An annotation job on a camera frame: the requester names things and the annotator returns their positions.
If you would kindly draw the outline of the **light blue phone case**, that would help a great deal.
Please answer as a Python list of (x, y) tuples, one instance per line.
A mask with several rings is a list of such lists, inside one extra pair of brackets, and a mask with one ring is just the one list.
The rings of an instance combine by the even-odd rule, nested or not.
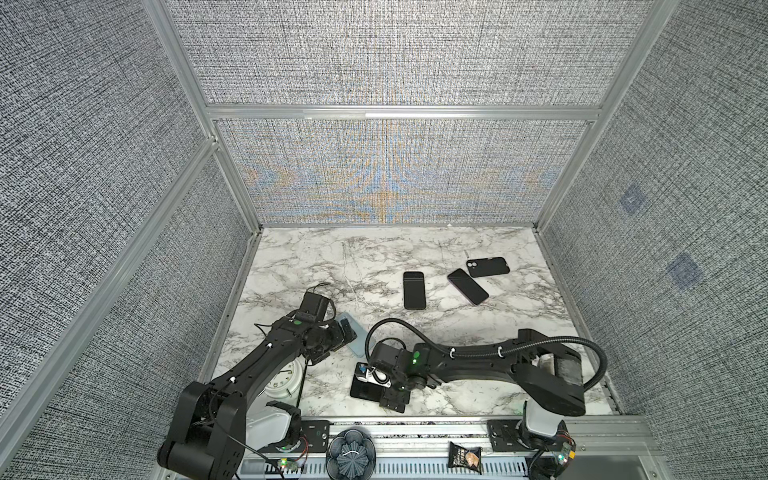
[(337, 320), (340, 323), (348, 323), (354, 336), (354, 338), (346, 344), (346, 348), (350, 350), (355, 357), (364, 359), (365, 338), (368, 333), (367, 329), (364, 328), (352, 315), (347, 312), (338, 314)]

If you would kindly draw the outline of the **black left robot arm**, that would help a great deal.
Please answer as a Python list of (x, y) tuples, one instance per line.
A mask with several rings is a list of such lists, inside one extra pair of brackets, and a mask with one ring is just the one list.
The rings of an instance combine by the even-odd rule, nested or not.
[(232, 479), (246, 451), (246, 416), (253, 400), (299, 356), (319, 363), (357, 338), (350, 322), (317, 322), (293, 312), (271, 325), (264, 340), (232, 369), (180, 394), (157, 453), (160, 467), (189, 479)]

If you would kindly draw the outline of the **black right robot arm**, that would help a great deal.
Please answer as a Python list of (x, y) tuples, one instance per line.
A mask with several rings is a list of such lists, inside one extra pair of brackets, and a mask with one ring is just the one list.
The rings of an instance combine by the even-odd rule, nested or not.
[(584, 394), (598, 381), (583, 380), (581, 355), (572, 347), (590, 348), (580, 337), (548, 337), (532, 329), (497, 344), (448, 347), (425, 335), (411, 350), (384, 341), (365, 344), (368, 364), (385, 374), (397, 392), (435, 389), (456, 381), (498, 381), (518, 385), (532, 404), (523, 410), (518, 434), (529, 449), (558, 443), (574, 445), (567, 417), (586, 413)]

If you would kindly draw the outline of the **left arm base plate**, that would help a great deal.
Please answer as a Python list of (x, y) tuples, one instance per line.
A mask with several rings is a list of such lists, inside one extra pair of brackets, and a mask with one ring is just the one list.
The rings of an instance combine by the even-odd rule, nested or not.
[(330, 440), (331, 422), (327, 420), (303, 420), (301, 434), (294, 443), (288, 443), (282, 447), (267, 446), (261, 449), (262, 453), (298, 455), (304, 451), (308, 453), (325, 453)]

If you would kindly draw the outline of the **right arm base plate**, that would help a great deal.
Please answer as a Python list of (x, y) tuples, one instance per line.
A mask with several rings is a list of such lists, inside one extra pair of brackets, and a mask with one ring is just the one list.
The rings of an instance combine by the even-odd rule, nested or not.
[(495, 453), (527, 452), (528, 447), (520, 440), (521, 418), (494, 419), (486, 422), (488, 439)]

